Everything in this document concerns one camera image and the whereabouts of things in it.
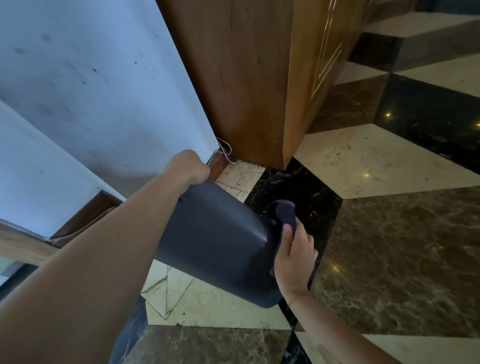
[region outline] forearm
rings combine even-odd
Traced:
[[[37,362],[49,363],[59,362],[62,352],[75,352],[79,362],[108,359],[187,187],[175,175],[156,177],[14,291],[0,307],[6,363],[33,353]],[[28,344],[22,352],[15,349],[19,342]]]
[[[342,364],[399,363],[348,327],[310,294],[295,299],[290,308],[315,346],[323,346]]]

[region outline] marble floor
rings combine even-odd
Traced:
[[[310,291],[367,339],[403,363],[480,363],[480,16],[411,3],[382,1],[286,170],[239,161],[216,183],[259,214],[296,204],[320,253]],[[121,362],[335,361],[284,301],[154,261]]]

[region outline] wooden cabinet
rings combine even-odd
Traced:
[[[368,0],[157,0],[215,134],[287,166],[358,37]]]

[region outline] brown marble tile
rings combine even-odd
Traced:
[[[370,124],[382,98],[388,76],[383,74],[333,86],[308,133]]]
[[[369,23],[379,22],[415,10],[416,0],[392,0],[377,5]]]
[[[124,364],[280,363],[291,331],[149,326]]]
[[[311,292],[362,334],[478,337],[480,186],[343,201]]]
[[[480,20],[405,38],[393,72],[480,52]]]

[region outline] wooden trim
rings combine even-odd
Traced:
[[[78,211],[65,225],[63,225],[52,238],[60,237],[63,235],[72,234],[81,228],[88,225],[102,213],[109,208],[118,207],[122,202],[116,197],[112,196],[108,192],[101,190],[94,198],[92,198],[80,211]],[[73,240],[77,235],[73,235],[69,238],[57,240],[53,242],[58,248],[63,248],[68,242]]]
[[[39,266],[59,249],[7,226],[0,227],[0,255]]]
[[[216,179],[222,174],[223,170],[230,164],[225,155],[222,153],[213,154],[212,159],[208,166],[210,167],[210,181],[216,181]]]

